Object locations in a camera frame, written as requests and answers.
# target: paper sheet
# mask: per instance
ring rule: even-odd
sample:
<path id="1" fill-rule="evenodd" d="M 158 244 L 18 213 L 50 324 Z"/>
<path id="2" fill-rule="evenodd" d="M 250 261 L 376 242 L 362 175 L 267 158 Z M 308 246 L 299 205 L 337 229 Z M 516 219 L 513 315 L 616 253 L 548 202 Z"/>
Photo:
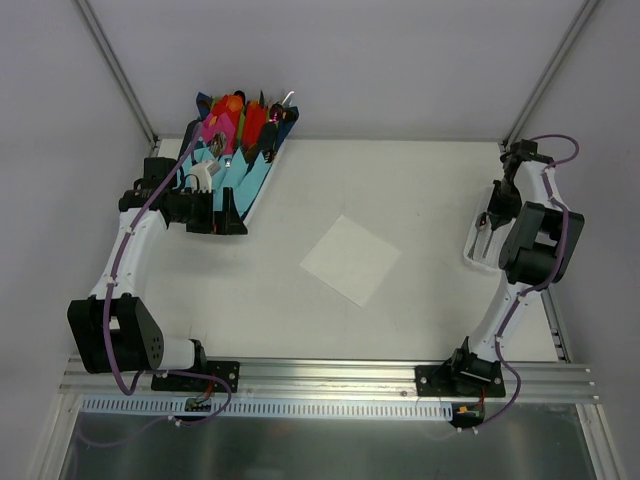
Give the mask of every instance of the paper sheet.
<path id="1" fill-rule="evenodd" d="M 340 216 L 300 266 L 362 307 L 399 256 L 398 249 Z"/>

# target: wire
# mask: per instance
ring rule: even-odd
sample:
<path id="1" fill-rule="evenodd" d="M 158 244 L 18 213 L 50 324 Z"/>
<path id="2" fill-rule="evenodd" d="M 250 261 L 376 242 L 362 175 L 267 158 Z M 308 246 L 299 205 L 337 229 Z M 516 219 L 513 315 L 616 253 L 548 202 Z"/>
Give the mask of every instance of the wire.
<path id="1" fill-rule="evenodd" d="M 109 367 L 111 368 L 113 377 L 116 383 L 118 384 L 118 387 L 120 387 L 120 391 L 127 396 L 133 395 L 133 392 L 136 389 L 136 385 L 138 383 L 138 380 L 140 379 L 140 375 L 142 374 L 142 371 L 136 373 L 136 375 L 133 378 L 133 382 L 131 383 L 131 386 L 127 387 L 127 385 L 124 383 L 124 379 L 122 378 L 122 373 L 120 373 L 120 369 L 116 361 L 116 356 L 113 351 L 113 343 L 111 341 L 111 330 L 109 329 L 109 320 L 111 318 L 111 299 L 113 298 L 113 290 L 114 290 L 116 279 L 118 277 L 118 268 L 120 267 L 120 262 L 122 261 L 122 257 L 124 256 L 124 252 L 127 248 L 127 243 L 129 243 L 129 239 L 131 238 L 133 230 L 138 225 L 138 222 L 140 222 L 140 219 L 142 218 L 142 216 L 147 212 L 147 210 L 149 210 L 149 207 L 151 206 L 151 204 L 155 202 L 158 196 L 167 187 L 171 179 L 176 175 L 176 173 L 178 172 L 182 164 L 185 162 L 185 160 L 189 157 L 189 155 L 193 154 L 197 140 L 198 138 L 200 138 L 201 134 L 202 134 L 202 123 L 198 123 L 193 129 L 193 135 L 191 137 L 191 142 L 189 143 L 189 147 L 185 150 L 185 152 L 182 154 L 182 156 L 180 157 L 176 165 L 171 169 L 169 174 L 158 186 L 158 188 L 156 188 L 156 190 L 147 199 L 147 201 L 142 206 L 142 208 L 140 208 L 140 210 L 134 217 L 133 221 L 131 222 L 131 225 L 129 225 L 129 230 L 122 237 L 122 242 L 118 247 L 116 255 L 113 259 L 113 264 L 111 265 L 111 272 L 110 272 L 111 278 L 109 283 L 107 284 L 107 293 L 104 298 L 104 308 L 102 309 L 102 335 L 104 337 L 104 347 L 107 353 L 107 359 L 109 360 Z"/>
<path id="2" fill-rule="evenodd" d="M 179 375 L 179 376 L 182 376 L 182 377 L 190 377 L 190 378 L 199 378 L 199 379 L 203 379 L 203 380 L 210 380 L 212 385 L 213 385 L 213 382 L 218 383 L 218 384 L 222 385 L 224 387 L 224 389 L 227 391 L 227 400 L 216 411 L 214 411 L 210 415 L 207 415 L 206 417 L 204 417 L 204 418 L 202 418 L 200 420 L 177 420 L 176 421 L 176 426 L 180 426 L 180 425 L 195 426 L 195 425 L 202 425 L 203 423 L 210 422 L 215 417 L 217 417 L 222 412 L 224 412 L 227 409 L 227 407 L 229 406 L 229 403 L 231 403 L 231 395 L 232 395 L 231 387 L 229 387 L 229 384 L 227 382 L 225 382 L 224 380 L 222 380 L 220 378 L 214 377 L 213 375 L 203 375 L 203 374 L 199 374 L 199 373 L 183 372 L 181 370 L 169 370 L 169 371 L 150 370 L 150 371 L 147 371 L 145 373 L 155 374 L 155 375 L 162 375 L 164 373 L 168 373 L 169 375 Z M 81 440 L 82 442 L 84 442 L 87 445 L 89 445 L 90 447 L 95 447 L 95 448 L 119 447 L 119 446 L 124 445 L 125 443 L 133 440 L 134 438 L 137 438 L 138 436 L 140 436 L 142 433 L 147 431 L 152 426 L 154 426 L 154 425 L 156 425 L 156 424 L 158 424 L 158 423 L 160 423 L 162 421 L 167 421 L 167 420 L 173 421 L 174 418 L 173 418 L 172 415 L 170 415 L 168 417 L 167 416 L 157 417 L 157 418 L 154 418 L 153 420 L 151 420 L 150 422 L 148 422 L 147 424 L 145 424 L 144 426 L 142 426 L 142 428 L 140 428 L 138 431 L 134 432 L 133 434 L 131 434 L 128 437 L 125 437 L 125 438 L 123 438 L 121 440 L 115 440 L 115 441 L 112 441 L 112 442 L 95 442 L 95 441 L 90 440 L 89 438 L 87 438 L 86 435 L 82 432 L 82 417 L 79 417 L 78 418 L 78 422 L 76 424 L 76 437 L 79 440 Z"/>
<path id="3" fill-rule="evenodd" d="M 207 388 L 204 390 L 204 392 L 202 392 L 200 395 L 198 395 L 196 397 L 196 399 L 194 400 L 194 402 L 196 403 L 196 405 L 199 405 L 201 403 L 206 402 L 207 400 L 209 400 L 209 398 L 211 397 L 211 393 L 213 392 L 213 382 L 209 382 L 209 385 L 207 385 Z"/>
<path id="4" fill-rule="evenodd" d="M 560 267 L 562 266 L 562 262 L 564 260 L 564 254 L 565 254 L 566 247 L 567 247 L 567 235 L 568 235 L 568 230 L 569 230 L 569 209 L 567 208 L 566 205 L 564 205 L 562 202 L 560 202 L 559 200 L 556 199 L 556 197 L 554 195 L 554 192 L 553 192 L 553 188 L 551 187 L 551 182 L 549 181 L 548 171 L 551 168 L 555 168 L 556 165 L 560 165 L 562 163 L 567 163 L 567 162 L 570 162 L 571 160 L 573 160 L 578 155 L 578 152 L 580 152 L 580 146 L 578 145 L 578 142 L 575 139 L 569 137 L 568 135 L 560 135 L 560 134 L 541 135 L 539 137 L 534 137 L 531 140 L 535 141 L 537 139 L 551 138 L 551 137 L 566 138 L 566 139 L 570 140 L 572 143 L 574 143 L 574 145 L 576 147 L 573 155 L 571 155 L 571 156 L 569 156 L 569 157 L 567 157 L 567 158 L 565 158 L 563 160 L 558 160 L 557 162 L 550 163 L 549 165 L 547 165 L 544 168 L 544 170 L 542 172 L 542 181 L 544 183 L 545 191 L 547 192 L 547 195 L 549 196 L 549 202 L 551 202 L 552 205 L 554 205 L 554 206 L 558 207 L 560 210 L 562 210 L 562 229 L 560 231 L 560 240 L 558 241 L 558 247 L 557 247 L 557 250 L 556 250 L 556 252 L 557 252 L 556 261 L 555 261 L 555 263 L 553 265 L 553 269 L 551 270 L 551 274 L 549 274 L 549 276 L 542 283 L 540 283 L 539 285 L 534 285 L 534 286 L 525 288 L 524 290 L 522 290 L 518 294 L 518 297 L 519 297 L 518 301 L 513 303 L 513 305 L 511 306 L 511 308 L 509 309 L 509 311 L 505 315 L 504 320 L 502 321 L 502 324 L 500 325 L 500 328 L 498 329 L 498 332 L 497 332 L 496 338 L 495 338 L 496 355 L 498 357 L 498 360 L 502 364 L 502 366 L 504 368 L 506 368 L 509 372 L 511 372 L 513 374 L 513 376 L 515 377 L 515 379 L 516 379 L 516 389 L 514 390 L 513 395 L 511 396 L 511 399 L 507 402 L 507 404 L 504 407 L 502 407 L 502 409 L 498 413 L 496 413 L 492 417 L 488 418 L 482 424 L 479 425 L 479 426 L 481 426 L 483 428 L 486 425 L 488 425 L 489 423 L 495 421 L 497 418 L 502 416 L 509 408 L 511 408 L 511 406 L 518 399 L 518 396 L 520 395 L 520 390 L 522 388 L 522 378 L 520 377 L 520 374 L 516 371 L 515 368 L 513 368 L 511 365 L 509 365 L 509 363 L 504 359 L 504 356 L 502 355 L 502 350 L 500 348 L 500 339 L 502 338 L 502 335 L 504 334 L 504 331 L 506 330 L 507 325 L 509 325 L 509 321 L 513 317 L 513 314 L 515 313 L 516 309 L 518 308 L 518 305 L 524 300 L 524 297 L 527 296 L 529 293 L 531 293 L 533 291 L 541 291 L 541 290 L 544 290 L 545 288 L 547 288 L 549 285 L 551 285 L 553 280 L 558 275 L 558 272 L 560 271 Z"/>
<path id="5" fill-rule="evenodd" d="M 548 133 L 546 135 L 538 135 L 537 137 L 530 138 L 529 140 L 532 142 L 536 142 L 545 138 L 562 138 L 563 140 L 569 140 L 571 143 L 573 143 L 573 153 L 571 155 L 569 155 L 567 158 L 563 158 L 562 160 L 556 160 L 555 162 L 550 163 L 547 168 L 557 167 L 558 165 L 562 165 L 563 163 L 568 163 L 576 158 L 580 153 L 580 144 L 578 143 L 578 141 L 575 138 L 569 135 L 564 135 L 562 133 Z"/>

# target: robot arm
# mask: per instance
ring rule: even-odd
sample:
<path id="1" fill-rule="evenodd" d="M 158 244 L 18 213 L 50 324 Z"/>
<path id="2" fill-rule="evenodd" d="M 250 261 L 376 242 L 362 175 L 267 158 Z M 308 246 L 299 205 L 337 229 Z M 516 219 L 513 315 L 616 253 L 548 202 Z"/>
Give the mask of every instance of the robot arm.
<path id="1" fill-rule="evenodd" d="M 501 160 L 505 175 L 494 182 L 487 214 L 492 227 L 508 228 L 516 220 L 500 252 L 500 284 L 481 323 L 429 378 L 431 387 L 452 396 L 505 396 L 496 346 L 504 349 L 527 306 L 563 277 L 584 226 L 582 215 L 563 212 L 555 169 L 549 168 L 553 160 L 537 153 L 537 143 L 515 143 Z"/>
<path id="2" fill-rule="evenodd" d="M 145 159 L 143 178 L 118 202 L 118 235 L 100 280 L 89 298 L 74 300 L 69 305 L 67 318 L 89 373 L 112 371 L 111 350 L 120 371 L 193 368 L 198 371 L 206 365 L 200 342 L 164 335 L 142 301 L 153 245 L 165 234 L 169 223 L 183 223 L 187 232 L 200 234 L 246 234 L 247 230 L 235 208 L 231 189 L 222 193 L 223 211 L 214 213 L 210 188 L 196 192 L 176 189 L 176 177 L 142 212 L 145 203 L 175 168 L 174 159 Z M 105 309 L 108 288 L 112 289 L 111 300 Z M 108 337 L 103 322 L 106 314 L 110 318 Z M 106 346 L 109 339 L 111 348 Z"/>

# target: gray wall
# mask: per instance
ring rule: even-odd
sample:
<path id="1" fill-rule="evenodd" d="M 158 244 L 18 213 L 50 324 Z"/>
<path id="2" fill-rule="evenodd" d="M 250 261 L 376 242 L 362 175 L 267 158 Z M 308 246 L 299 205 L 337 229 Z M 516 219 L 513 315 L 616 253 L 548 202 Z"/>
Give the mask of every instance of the gray wall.
<path id="1" fill-rule="evenodd" d="M 69 0 L 0 7 L 0 477 L 26 469 L 147 146 Z"/>
<path id="2" fill-rule="evenodd" d="M 587 222 L 558 291 L 575 359 L 593 364 L 629 478 L 640 478 L 638 18 L 637 0 L 603 2 L 526 132 L 568 133 L 582 146 L 557 176 L 563 198 Z M 570 150 L 544 146 L 559 156 Z"/>
<path id="3" fill-rule="evenodd" d="M 582 0 L 93 0 L 159 133 L 296 91 L 304 137 L 500 139 Z"/>

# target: purple cable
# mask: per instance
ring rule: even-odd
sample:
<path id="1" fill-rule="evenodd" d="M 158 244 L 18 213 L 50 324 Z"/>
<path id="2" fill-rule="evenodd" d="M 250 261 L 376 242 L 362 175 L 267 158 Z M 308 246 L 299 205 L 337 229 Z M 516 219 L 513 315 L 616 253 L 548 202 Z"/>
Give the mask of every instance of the purple cable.
<path id="1" fill-rule="evenodd" d="M 122 237 L 122 242 L 118 247 L 116 256 L 113 259 L 113 264 L 111 265 L 110 276 L 113 282 L 115 282 L 116 278 L 118 277 L 118 268 L 120 267 L 120 262 L 122 261 L 122 257 L 124 256 L 124 252 L 127 248 L 127 243 L 129 243 L 129 239 L 131 238 L 131 235 L 132 235 L 131 232 L 138 225 L 138 222 L 140 222 L 140 219 L 142 218 L 142 216 L 147 212 L 147 210 L 149 210 L 149 207 L 151 207 L 151 204 L 155 202 L 155 200 L 160 196 L 160 194 L 164 191 L 167 185 L 169 185 L 169 182 L 171 181 L 171 179 L 176 176 L 176 174 L 178 173 L 178 170 L 180 170 L 180 167 L 185 162 L 185 160 L 189 157 L 189 155 L 193 155 L 193 152 L 196 148 L 196 143 L 198 142 L 198 139 L 200 138 L 201 133 L 202 133 L 202 123 L 198 123 L 193 129 L 193 135 L 191 137 L 191 142 L 189 142 L 189 146 L 187 147 L 185 152 L 182 154 L 182 156 L 178 159 L 178 162 L 176 163 L 175 167 L 173 167 L 173 169 L 169 172 L 169 174 L 158 186 L 158 188 L 156 188 L 156 190 L 151 194 L 151 196 L 142 206 L 140 211 L 138 211 L 137 215 L 134 217 L 133 221 L 131 222 L 131 225 L 129 225 L 130 231 L 125 233 L 124 237 Z M 109 319 L 111 318 L 110 310 L 111 310 L 111 299 L 113 298 L 113 290 L 114 290 L 114 283 L 107 284 L 107 293 L 104 297 L 104 308 L 102 309 L 102 335 L 104 337 L 104 347 L 107 352 L 107 358 L 109 359 L 109 366 L 111 367 L 113 378 L 116 380 L 116 383 L 118 384 L 118 387 L 120 387 L 120 390 L 122 391 L 122 393 L 124 393 L 127 396 L 130 396 L 130 395 L 133 395 L 133 392 L 136 389 L 136 385 L 138 383 L 138 380 L 142 372 L 140 371 L 136 373 L 135 377 L 133 378 L 133 382 L 131 383 L 131 387 L 127 387 L 127 385 L 124 383 L 124 379 L 122 378 L 122 373 L 120 373 L 120 369 L 118 368 L 118 362 L 116 361 L 116 355 L 113 351 L 113 343 L 111 341 L 111 331 L 109 330 Z"/>
<path id="2" fill-rule="evenodd" d="M 544 138 L 562 138 L 564 140 L 569 140 L 571 143 L 573 143 L 573 148 L 574 148 L 573 153 L 569 155 L 567 158 L 563 158 L 562 160 L 556 160 L 555 162 L 550 163 L 547 168 L 557 167 L 558 165 L 562 165 L 563 163 L 570 162 L 571 160 L 576 158 L 580 153 L 580 144 L 578 143 L 578 141 L 575 138 L 570 137 L 569 135 L 564 135 L 562 133 L 549 133 L 547 135 L 538 135 L 537 137 L 530 138 L 529 140 L 531 140 L 532 142 L 535 142 L 537 140 L 542 140 Z"/>
<path id="3" fill-rule="evenodd" d="M 209 380 L 211 382 L 216 382 L 220 385 L 222 385 L 224 387 L 224 389 L 227 391 L 227 400 L 226 402 L 224 402 L 224 404 L 218 408 L 215 412 L 213 412 L 211 415 L 208 415 L 200 420 L 193 420 L 193 421 L 189 421 L 189 420 L 181 420 L 181 425 L 185 425 L 185 426 L 195 426 L 195 425 L 202 425 L 203 423 L 207 423 L 210 422 L 211 420 L 213 420 L 215 417 L 217 417 L 218 415 L 220 415 L 222 412 L 224 412 L 227 407 L 229 406 L 229 403 L 231 403 L 231 387 L 229 387 L 229 384 L 227 382 L 225 382 L 224 380 L 214 377 L 212 375 L 203 375 L 200 373 L 191 373 L 191 372 L 183 372 L 181 370 L 169 370 L 168 372 L 165 371 L 159 371 L 159 370 L 149 370 L 146 371 L 145 373 L 150 373 L 150 374 L 157 374 L 157 375 L 161 375 L 164 373 L 168 373 L 170 375 L 180 375 L 182 377 L 191 377 L 191 378 L 199 378 L 202 380 Z M 153 420 L 151 420 L 149 423 L 147 423 L 146 425 L 144 425 L 140 430 L 138 430 L 137 432 L 133 433 L 132 435 L 129 435 L 126 438 L 123 438 L 122 440 L 115 440 L 113 442 L 94 442 L 93 440 L 88 439 L 84 433 L 82 432 L 82 422 L 81 422 L 82 417 L 80 417 L 78 419 L 78 423 L 76 425 L 76 437 L 83 441 L 84 443 L 86 443 L 87 445 L 89 445 L 90 447 L 95 447 L 95 448 L 111 448 L 111 447 L 118 447 L 120 445 L 124 445 L 125 443 L 133 440 L 134 438 L 137 438 L 140 434 L 142 434 L 143 432 L 145 432 L 146 430 L 148 430 L 149 428 L 151 428 L 152 426 L 162 422 L 162 421 L 166 421 L 167 417 L 166 416 L 162 416 L 162 417 L 158 417 L 158 418 L 154 418 Z"/>
<path id="4" fill-rule="evenodd" d="M 552 205 L 555 205 L 556 207 L 560 208 L 560 210 L 562 210 L 562 230 L 560 231 L 560 240 L 558 241 L 557 257 L 553 265 L 551 274 L 549 274 L 549 276 L 539 285 L 534 285 L 532 287 L 525 288 L 524 290 L 522 290 L 518 294 L 518 296 L 520 296 L 521 298 L 525 297 L 526 295 L 533 292 L 534 290 L 538 290 L 538 291 L 544 290 L 549 285 L 551 285 L 553 280 L 556 278 L 556 275 L 558 275 L 558 272 L 560 271 L 560 267 L 562 266 L 562 261 L 564 260 L 564 253 L 567 247 L 567 234 L 569 230 L 569 209 L 567 208 L 566 205 L 556 200 L 556 198 L 554 197 L 553 189 L 551 188 L 551 182 L 549 181 L 549 177 L 547 176 L 546 171 L 549 168 L 555 168 L 556 165 L 570 162 L 571 160 L 576 158 L 576 156 L 578 155 L 578 152 L 580 151 L 580 147 L 578 146 L 578 142 L 576 140 L 574 140 L 571 137 L 568 137 L 567 135 L 560 135 L 560 134 L 541 135 L 539 137 L 534 137 L 531 140 L 536 140 L 540 138 L 550 138 L 550 137 L 567 138 L 568 140 L 571 140 L 572 142 L 574 142 L 574 145 L 576 146 L 576 150 L 571 157 L 567 157 L 564 160 L 559 160 L 557 162 L 550 163 L 545 167 L 542 175 L 542 181 L 544 182 L 544 188 L 547 192 L 547 195 L 549 196 L 549 201 L 551 202 Z M 511 408 L 511 406 L 514 403 L 516 403 L 516 400 L 520 395 L 520 390 L 522 387 L 522 378 L 520 377 L 520 374 L 516 371 L 516 369 L 513 368 L 511 365 L 509 365 L 509 363 L 504 359 L 504 356 L 502 355 L 502 350 L 500 349 L 500 341 L 498 340 L 500 337 L 502 337 L 504 331 L 507 328 L 507 325 L 509 325 L 509 321 L 513 317 L 513 314 L 515 313 L 519 304 L 520 302 L 515 302 L 513 305 L 511 305 L 511 308 L 509 309 L 509 311 L 504 317 L 504 320 L 500 324 L 500 328 L 498 329 L 498 333 L 496 334 L 496 340 L 495 340 L 495 350 L 496 350 L 496 355 L 498 357 L 498 360 L 500 361 L 502 366 L 507 370 L 509 370 L 509 372 L 511 372 L 513 376 L 516 378 L 516 389 L 513 392 L 513 395 L 511 396 L 511 399 L 509 399 L 507 404 L 504 407 L 502 407 L 502 409 L 500 409 L 498 413 L 496 413 L 492 417 L 485 420 L 484 423 L 481 424 L 482 427 L 493 422 L 502 414 L 504 414 L 504 412 L 506 412 L 509 408 Z"/>

